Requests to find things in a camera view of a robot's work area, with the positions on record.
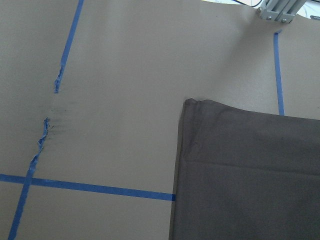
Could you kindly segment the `dark brown t-shirt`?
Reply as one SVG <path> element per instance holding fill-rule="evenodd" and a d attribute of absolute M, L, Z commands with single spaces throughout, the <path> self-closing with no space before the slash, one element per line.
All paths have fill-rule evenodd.
<path fill-rule="evenodd" d="M 174 240 L 317 240 L 320 122 L 188 99 Z"/>

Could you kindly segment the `aluminium frame post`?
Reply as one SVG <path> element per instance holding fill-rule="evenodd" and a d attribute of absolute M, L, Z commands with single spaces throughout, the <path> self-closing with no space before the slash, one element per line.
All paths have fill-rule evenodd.
<path fill-rule="evenodd" d="M 289 24 L 306 0 L 263 0 L 257 8 L 260 19 Z"/>

